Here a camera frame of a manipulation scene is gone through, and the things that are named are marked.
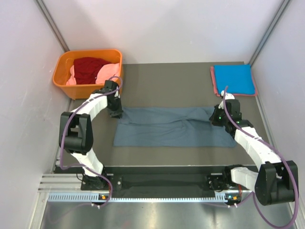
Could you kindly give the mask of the grey-blue t shirt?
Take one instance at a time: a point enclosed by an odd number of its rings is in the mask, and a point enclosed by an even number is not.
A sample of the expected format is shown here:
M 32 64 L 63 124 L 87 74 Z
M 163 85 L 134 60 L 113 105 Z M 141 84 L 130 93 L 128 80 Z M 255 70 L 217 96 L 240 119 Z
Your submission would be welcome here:
M 213 107 L 123 109 L 114 136 L 117 147 L 235 147 L 223 127 L 209 118 Z

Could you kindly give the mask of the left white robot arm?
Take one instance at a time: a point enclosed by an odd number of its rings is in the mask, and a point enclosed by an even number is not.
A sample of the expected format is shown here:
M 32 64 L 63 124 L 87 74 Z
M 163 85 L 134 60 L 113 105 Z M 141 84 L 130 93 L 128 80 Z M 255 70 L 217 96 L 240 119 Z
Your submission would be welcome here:
M 101 89 L 93 91 L 78 108 L 71 112 L 64 112 L 60 117 L 61 169 L 82 167 L 85 182 L 93 184 L 97 189 L 107 186 L 109 190 L 112 190 L 112 184 L 106 176 L 104 165 L 93 150 L 92 121 L 103 110 L 107 110 L 111 118 L 122 118 L 120 97 L 122 84 L 121 77 L 110 77 Z

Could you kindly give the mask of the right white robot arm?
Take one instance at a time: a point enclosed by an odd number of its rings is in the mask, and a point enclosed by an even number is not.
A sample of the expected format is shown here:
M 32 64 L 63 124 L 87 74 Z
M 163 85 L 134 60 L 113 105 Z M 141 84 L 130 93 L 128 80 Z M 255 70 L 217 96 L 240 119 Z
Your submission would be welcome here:
M 209 120 L 214 126 L 224 127 L 258 169 L 254 172 L 243 165 L 226 166 L 222 177 L 226 188 L 241 185 L 254 192 L 263 206 L 295 201 L 298 194 L 296 163 L 284 163 L 274 150 L 262 142 L 252 123 L 242 118 L 237 99 L 228 99 L 215 105 Z

